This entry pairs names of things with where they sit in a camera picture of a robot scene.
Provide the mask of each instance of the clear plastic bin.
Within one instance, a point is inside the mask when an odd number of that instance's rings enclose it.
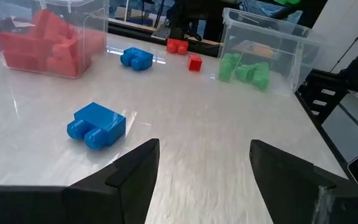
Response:
[[[217,79],[290,95],[322,54],[323,39],[311,29],[225,8]]]
[[[0,0],[9,68],[77,78],[106,52],[108,0]]]

